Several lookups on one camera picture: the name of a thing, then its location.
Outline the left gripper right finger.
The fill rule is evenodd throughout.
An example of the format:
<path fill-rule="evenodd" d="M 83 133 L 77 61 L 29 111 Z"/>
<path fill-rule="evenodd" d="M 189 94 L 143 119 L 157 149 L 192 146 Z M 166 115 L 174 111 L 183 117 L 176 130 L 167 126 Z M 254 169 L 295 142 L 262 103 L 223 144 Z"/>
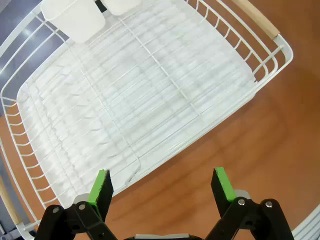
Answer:
<path fill-rule="evenodd" d="M 213 170 L 211 189 L 220 215 L 207 240 L 233 240 L 239 230 L 249 230 L 256 240 L 293 240 L 279 202 L 267 198 L 256 203 L 236 196 L 223 167 Z"/>

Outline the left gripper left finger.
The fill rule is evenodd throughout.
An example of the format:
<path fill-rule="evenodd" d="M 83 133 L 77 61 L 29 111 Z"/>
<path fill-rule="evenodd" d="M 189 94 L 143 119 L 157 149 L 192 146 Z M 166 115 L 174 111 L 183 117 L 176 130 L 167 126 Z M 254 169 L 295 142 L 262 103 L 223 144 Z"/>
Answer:
<path fill-rule="evenodd" d="M 68 208 L 50 205 L 46 208 L 35 234 L 36 240 L 73 240 L 85 233 L 91 240 L 115 240 L 105 224 L 113 197 L 110 171 L 100 170 L 87 200 Z"/>

